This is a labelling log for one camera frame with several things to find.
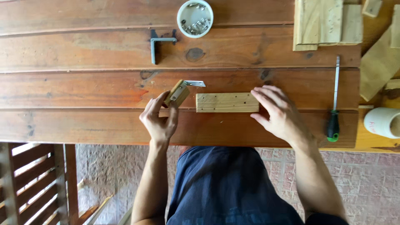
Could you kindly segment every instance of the wooden railing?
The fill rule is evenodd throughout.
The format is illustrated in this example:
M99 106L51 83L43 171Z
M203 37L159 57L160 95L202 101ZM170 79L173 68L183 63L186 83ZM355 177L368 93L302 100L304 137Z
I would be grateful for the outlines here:
M98 209L79 217L75 145L0 143L0 164L2 225L82 225Z

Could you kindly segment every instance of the white plastic container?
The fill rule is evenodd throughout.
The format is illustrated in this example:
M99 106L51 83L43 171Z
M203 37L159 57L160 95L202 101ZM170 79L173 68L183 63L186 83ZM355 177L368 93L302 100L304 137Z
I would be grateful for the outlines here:
M206 7L205 10L201 11L195 7L188 7L189 4L191 3L199 3L202 4L203 6ZM210 19L210 26L208 27L208 29L206 31L204 31L203 33L199 34L199 35L193 35L193 34L189 34L187 33L181 25L181 21L182 20L186 20L185 24L188 25L192 25L198 21L201 20L201 18L208 18ZM203 0L190 0L185 2L179 9L178 11L178 15L176 16L176 21L178 23L178 27L179 30L187 37L189 38L201 38L204 35L206 35L212 26L212 23L214 22L214 13L212 12L211 6Z
M373 134L400 138L400 109L374 108L365 116L364 127Z

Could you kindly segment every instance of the hand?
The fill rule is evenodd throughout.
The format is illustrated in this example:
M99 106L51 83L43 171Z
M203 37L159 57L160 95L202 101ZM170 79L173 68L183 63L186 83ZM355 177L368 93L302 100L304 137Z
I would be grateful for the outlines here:
M275 86L256 87L251 94L268 111L270 118L253 113L250 116L257 120L267 131L288 142L293 148L304 141L314 140L314 136L303 122L295 105L283 91Z
M170 91L160 94L156 99L150 99L139 119L149 132L156 144L169 143L178 126L178 106L175 101L170 104L170 116L158 117L161 105Z

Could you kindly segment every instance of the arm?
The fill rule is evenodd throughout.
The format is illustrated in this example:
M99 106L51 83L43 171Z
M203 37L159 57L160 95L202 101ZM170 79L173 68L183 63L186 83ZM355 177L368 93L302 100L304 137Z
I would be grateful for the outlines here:
M178 125L178 107L170 105L170 117L158 117L168 91L151 99L140 115L150 133L150 150L133 202L131 224L165 224L164 214L168 198L166 152L170 138Z
M270 118L254 113L267 131L288 142L296 154L297 192L306 220L312 213L326 213L346 219L340 194L319 153L317 141L287 96L275 86L251 91L268 111Z

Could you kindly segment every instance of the green screwdriver handle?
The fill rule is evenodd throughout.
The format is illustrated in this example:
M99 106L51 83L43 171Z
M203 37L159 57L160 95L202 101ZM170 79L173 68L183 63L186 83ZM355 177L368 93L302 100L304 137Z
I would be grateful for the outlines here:
M336 142L339 139L339 120L338 120L339 111L331 110L330 111L330 119L328 122L327 129L327 138L330 142Z

